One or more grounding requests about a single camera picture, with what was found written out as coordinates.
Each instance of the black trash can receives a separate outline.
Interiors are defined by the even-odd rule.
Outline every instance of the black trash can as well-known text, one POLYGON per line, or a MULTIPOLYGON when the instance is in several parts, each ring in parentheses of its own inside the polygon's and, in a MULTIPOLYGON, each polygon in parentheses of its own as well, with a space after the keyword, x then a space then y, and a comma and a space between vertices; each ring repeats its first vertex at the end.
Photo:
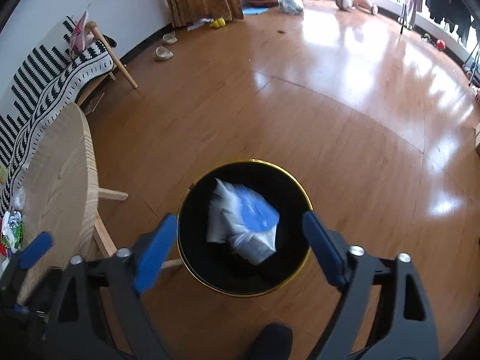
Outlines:
POLYGON ((181 258, 195 278, 222 294, 253 297, 274 291, 291 280, 308 258, 310 247, 302 232, 302 215, 311 209, 305 190, 279 166, 260 160, 220 166, 191 185, 181 204, 177 234, 181 258), (227 243, 206 241, 215 179, 251 188, 280 213, 277 251, 260 265, 233 254, 227 243))

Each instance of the blue gripper pad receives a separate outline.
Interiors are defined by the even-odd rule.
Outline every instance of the blue gripper pad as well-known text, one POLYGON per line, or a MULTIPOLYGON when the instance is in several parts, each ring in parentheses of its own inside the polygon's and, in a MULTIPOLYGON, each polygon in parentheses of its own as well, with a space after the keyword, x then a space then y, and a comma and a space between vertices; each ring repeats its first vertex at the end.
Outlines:
POLYGON ((18 267, 21 269, 32 268, 39 259, 52 247, 53 239, 49 233, 40 233, 37 238, 22 251, 18 267))
POLYGON ((139 294, 153 287, 176 235, 177 217, 167 214, 158 225, 150 244, 137 260, 137 276, 134 287, 139 294))
POLYGON ((335 247, 313 211, 303 214, 303 234, 307 238, 328 284, 339 289, 343 288, 347 280, 344 276, 346 269, 341 251, 335 247))

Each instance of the metal screw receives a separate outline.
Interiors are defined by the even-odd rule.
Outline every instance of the metal screw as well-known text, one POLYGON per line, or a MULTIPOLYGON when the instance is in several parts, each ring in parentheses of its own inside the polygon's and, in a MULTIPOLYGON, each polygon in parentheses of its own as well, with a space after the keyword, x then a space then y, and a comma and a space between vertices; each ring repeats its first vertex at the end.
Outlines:
POLYGON ((350 246, 349 252, 354 256, 363 256, 365 254, 363 247, 357 245, 350 246))
POLYGON ((117 257, 124 259, 125 257, 128 257, 131 255, 131 251, 127 247, 122 247, 121 249, 117 250, 116 255, 117 257))
POLYGON ((410 256, 406 253, 400 253, 398 255, 398 259, 400 261, 402 261, 403 263, 409 263, 412 259, 410 258, 410 256))
POLYGON ((77 264, 80 264, 81 262, 83 261, 83 258, 79 255, 76 255, 76 256, 73 256, 71 259, 70 259, 70 264, 72 264, 73 266, 77 265, 77 264))

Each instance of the person's foot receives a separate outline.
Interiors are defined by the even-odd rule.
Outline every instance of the person's foot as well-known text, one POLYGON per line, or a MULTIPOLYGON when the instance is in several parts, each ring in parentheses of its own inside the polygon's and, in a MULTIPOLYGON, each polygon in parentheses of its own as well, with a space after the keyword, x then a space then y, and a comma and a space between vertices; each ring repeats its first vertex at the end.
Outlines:
POLYGON ((292 343, 293 333, 289 326, 270 323, 251 344, 245 360, 287 360, 292 343))

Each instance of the gold rim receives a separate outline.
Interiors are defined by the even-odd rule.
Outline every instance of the gold rim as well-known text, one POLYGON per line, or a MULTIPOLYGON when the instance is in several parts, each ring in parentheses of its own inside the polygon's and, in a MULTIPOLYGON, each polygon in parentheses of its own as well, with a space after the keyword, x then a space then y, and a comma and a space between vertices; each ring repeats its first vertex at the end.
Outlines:
POLYGON ((202 283, 204 286, 207 286, 208 288, 210 288, 211 290, 213 291, 216 291, 216 292, 219 292, 220 294, 223 294, 223 295, 228 295, 228 296, 231 296, 231 297, 234 297, 234 298, 254 298, 254 297, 257 297, 257 296, 262 296, 262 295, 265 295, 265 294, 268 294, 270 292, 273 292, 273 291, 276 291, 278 290, 279 288, 282 288, 283 286, 286 286, 291 280, 293 280, 295 278, 295 276, 298 275, 298 273, 302 270, 302 268, 305 266, 309 256, 310 256, 310 252, 311 252, 311 248, 309 247, 308 250, 307 250, 307 253, 305 255, 305 257, 303 258, 303 261, 301 262, 301 264, 298 266, 297 270, 292 273, 288 278, 286 278, 284 281, 282 281, 281 283, 277 284, 275 287, 272 287, 270 288, 269 290, 267 291, 264 291, 264 292, 259 292, 259 293, 255 293, 255 294, 246 294, 246 295, 240 295, 240 294, 232 294, 230 292, 226 292, 226 291, 223 291, 223 290, 220 290, 219 288, 216 288, 212 285, 210 285, 209 283, 207 283, 206 281, 204 280, 201 280, 200 279, 200 275, 198 275, 195 270, 190 266, 190 264, 188 263, 187 261, 187 258, 184 256, 184 253, 183 253, 183 250, 182 250, 182 246, 179 242, 179 228, 180 228, 180 213, 182 212, 182 208, 183 208, 183 204, 185 203, 185 200, 187 199, 187 196, 188 194, 190 193, 190 190, 191 190, 191 186, 192 185, 196 185, 201 179, 203 179, 206 175, 208 175, 209 173, 213 172, 215 169, 218 169, 218 168, 221 168, 221 167, 225 167, 227 165, 231 165, 231 164, 240 164, 240 163, 248 163, 248 162, 258 162, 258 163, 261 163, 261 164, 264 164, 264 165, 268 165, 270 167, 273 167, 281 172, 283 172, 284 174, 286 174, 290 179, 293 180, 293 182, 297 185, 297 187, 300 189, 300 191, 302 192, 303 194, 303 197, 305 198, 306 202, 308 203, 308 207, 310 210, 313 210, 313 206, 311 205, 311 202, 310 202, 310 199, 307 195, 307 192, 305 192, 305 190, 303 189, 303 187, 301 186, 301 184, 297 181, 296 178, 294 178, 294 176, 292 176, 289 172, 287 172, 285 169, 279 167, 278 165, 275 165, 274 163, 271 163, 271 162, 267 162, 267 161, 262 161, 262 160, 255 160, 253 158, 250 158, 248 160, 237 160, 237 161, 233 161, 233 162, 229 162, 229 163, 225 163, 223 165, 220 165, 220 166, 216 166, 214 168, 211 168, 208 172, 204 173, 201 177, 199 177, 198 179, 196 179, 191 185, 190 187, 188 188, 187 192, 183 195, 183 198, 182 198, 182 201, 181 201, 181 204, 180 204, 180 207, 178 209, 178 213, 177 213, 177 247, 178 247, 178 251, 180 252, 180 257, 183 261, 183 263, 185 264, 185 266, 187 267, 188 271, 191 273, 191 275, 197 279, 200 283, 202 283))

